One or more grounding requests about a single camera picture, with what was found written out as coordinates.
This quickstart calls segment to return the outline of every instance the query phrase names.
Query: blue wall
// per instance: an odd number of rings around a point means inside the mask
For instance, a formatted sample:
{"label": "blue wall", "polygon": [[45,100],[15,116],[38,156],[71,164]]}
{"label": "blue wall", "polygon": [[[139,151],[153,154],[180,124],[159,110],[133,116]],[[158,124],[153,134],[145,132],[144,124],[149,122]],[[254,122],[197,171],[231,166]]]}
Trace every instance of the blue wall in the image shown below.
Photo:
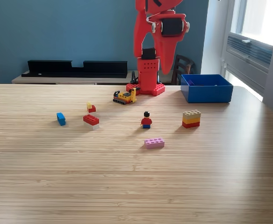
{"label": "blue wall", "polygon": [[[208,0],[184,0],[191,30],[177,53],[192,58],[201,70]],[[27,61],[128,61],[135,70],[134,0],[0,0],[0,83],[28,70]],[[146,38],[145,47],[153,46]]]}

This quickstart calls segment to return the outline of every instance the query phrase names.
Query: chair backrest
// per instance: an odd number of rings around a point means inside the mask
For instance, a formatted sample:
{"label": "chair backrest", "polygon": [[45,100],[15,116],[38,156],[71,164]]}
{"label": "chair backrest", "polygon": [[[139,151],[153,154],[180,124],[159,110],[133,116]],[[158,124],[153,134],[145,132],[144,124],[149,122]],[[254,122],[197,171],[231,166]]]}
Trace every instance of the chair backrest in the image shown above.
{"label": "chair backrest", "polygon": [[193,60],[182,55],[176,55],[171,84],[177,85],[177,76],[182,74],[190,74],[193,66]]}

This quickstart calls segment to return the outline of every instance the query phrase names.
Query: minifigure black hair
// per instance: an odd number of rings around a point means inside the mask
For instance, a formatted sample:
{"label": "minifigure black hair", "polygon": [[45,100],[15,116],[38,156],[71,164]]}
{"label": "minifigure black hair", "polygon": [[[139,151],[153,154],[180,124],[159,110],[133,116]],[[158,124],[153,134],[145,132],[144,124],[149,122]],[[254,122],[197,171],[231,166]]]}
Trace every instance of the minifigure black hair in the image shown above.
{"label": "minifigure black hair", "polygon": [[146,112],[144,113],[144,117],[146,117],[146,118],[150,117],[150,113],[149,113],[148,111],[146,111]]}

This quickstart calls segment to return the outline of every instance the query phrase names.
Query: blue lego brick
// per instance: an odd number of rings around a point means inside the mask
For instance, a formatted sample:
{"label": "blue lego brick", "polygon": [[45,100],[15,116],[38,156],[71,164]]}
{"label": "blue lego brick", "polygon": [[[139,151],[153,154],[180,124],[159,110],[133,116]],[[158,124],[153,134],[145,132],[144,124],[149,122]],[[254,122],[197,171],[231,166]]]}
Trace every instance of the blue lego brick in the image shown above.
{"label": "blue lego brick", "polygon": [[189,103],[228,103],[233,85],[221,75],[182,75],[181,91]]}
{"label": "blue lego brick", "polygon": [[66,125],[66,118],[62,113],[57,113],[57,121],[61,126]]}

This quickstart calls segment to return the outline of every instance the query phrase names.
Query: small yellow lego piece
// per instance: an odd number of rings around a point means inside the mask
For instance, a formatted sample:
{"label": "small yellow lego piece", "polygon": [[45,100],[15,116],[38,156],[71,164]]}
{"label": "small yellow lego piece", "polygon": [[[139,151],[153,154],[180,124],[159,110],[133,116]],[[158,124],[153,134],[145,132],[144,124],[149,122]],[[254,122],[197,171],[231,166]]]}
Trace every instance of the small yellow lego piece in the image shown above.
{"label": "small yellow lego piece", "polygon": [[87,102],[86,107],[87,107],[87,109],[91,109],[92,108],[92,104],[90,102]]}
{"label": "small yellow lego piece", "polygon": [[192,123],[198,123],[200,122],[201,118],[195,118],[195,119],[185,119],[183,118],[182,121],[188,125],[188,124],[192,124]]}

